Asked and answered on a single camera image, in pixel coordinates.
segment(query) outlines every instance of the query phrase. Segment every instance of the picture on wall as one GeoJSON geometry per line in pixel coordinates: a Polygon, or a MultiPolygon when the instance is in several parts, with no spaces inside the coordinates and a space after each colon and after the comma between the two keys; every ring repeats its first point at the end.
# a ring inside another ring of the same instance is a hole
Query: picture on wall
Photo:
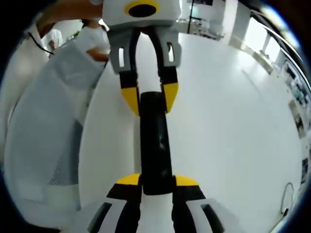
{"type": "Polygon", "coordinates": [[[291,100],[291,102],[288,104],[288,106],[289,106],[289,109],[291,110],[292,115],[294,117],[295,124],[296,124],[297,130],[298,130],[299,139],[301,139],[301,138],[306,136],[306,132],[304,130],[303,122],[302,122],[300,113],[298,112],[297,105],[295,104],[294,100],[291,100]]]}
{"type": "Polygon", "coordinates": [[[194,4],[202,4],[202,5],[212,6],[213,0],[194,0],[194,4]]]}
{"type": "Polygon", "coordinates": [[[308,158],[302,161],[301,184],[306,182],[308,174],[308,158]]]}

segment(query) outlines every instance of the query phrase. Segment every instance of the white shirt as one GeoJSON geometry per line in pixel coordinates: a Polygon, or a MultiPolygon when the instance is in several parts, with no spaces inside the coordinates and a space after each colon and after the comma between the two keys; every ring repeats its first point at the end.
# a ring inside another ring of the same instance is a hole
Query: white shirt
{"type": "Polygon", "coordinates": [[[99,51],[104,54],[110,53],[110,43],[107,33],[101,27],[90,28],[86,26],[82,28],[75,40],[75,43],[82,51],[85,52],[97,47],[99,51]]]}
{"type": "Polygon", "coordinates": [[[49,46],[51,40],[54,42],[55,48],[60,47],[63,44],[62,33],[57,29],[52,29],[42,38],[44,48],[52,52],[52,48],[49,46]]]}

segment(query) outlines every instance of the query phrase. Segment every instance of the person's arm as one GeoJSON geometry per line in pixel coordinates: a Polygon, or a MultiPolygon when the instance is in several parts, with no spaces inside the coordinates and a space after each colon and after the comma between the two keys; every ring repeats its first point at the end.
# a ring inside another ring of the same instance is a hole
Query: person's arm
{"type": "Polygon", "coordinates": [[[88,51],[86,51],[95,61],[99,62],[108,62],[109,61],[109,56],[107,54],[104,54],[102,52],[99,52],[98,49],[92,48],[88,51]]]}
{"type": "Polygon", "coordinates": [[[90,0],[57,0],[43,11],[36,25],[38,31],[41,32],[50,23],[82,18],[101,18],[102,15],[102,4],[94,5],[90,0]]]}

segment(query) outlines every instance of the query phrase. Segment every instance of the window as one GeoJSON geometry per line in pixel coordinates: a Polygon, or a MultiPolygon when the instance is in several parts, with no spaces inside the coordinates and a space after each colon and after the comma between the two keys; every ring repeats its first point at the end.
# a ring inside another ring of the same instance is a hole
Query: window
{"type": "Polygon", "coordinates": [[[199,18],[199,8],[197,6],[193,6],[192,17],[199,18]]]}
{"type": "Polygon", "coordinates": [[[245,43],[255,52],[263,48],[267,31],[254,18],[251,18],[245,35],[245,43]]]}
{"type": "Polygon", "coordinates": [[[273,37],[270,37],[265,54],[267,54],[272,62],[275,62],[280,52],[280,45],[273,37]]]}

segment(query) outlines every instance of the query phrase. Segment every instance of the person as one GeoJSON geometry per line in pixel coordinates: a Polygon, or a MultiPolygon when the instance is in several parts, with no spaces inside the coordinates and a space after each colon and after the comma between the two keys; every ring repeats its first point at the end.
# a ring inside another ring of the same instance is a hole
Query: person
{"type": "Polygon", "coordinates": [[[54,52],[55,49],[63,44],[62,34],[59,30],[53,28],[55,23],[51,24],[50,31],[41,39],[44,48],[50,52],[54,52]]]}
{"type": "Polygon", "coordinates": [[[96,62],[105,66],[110,53],[106,28],[96,19],[82,19],[82,23],[82,29],[75,40],[76,45],[96,62]]]}

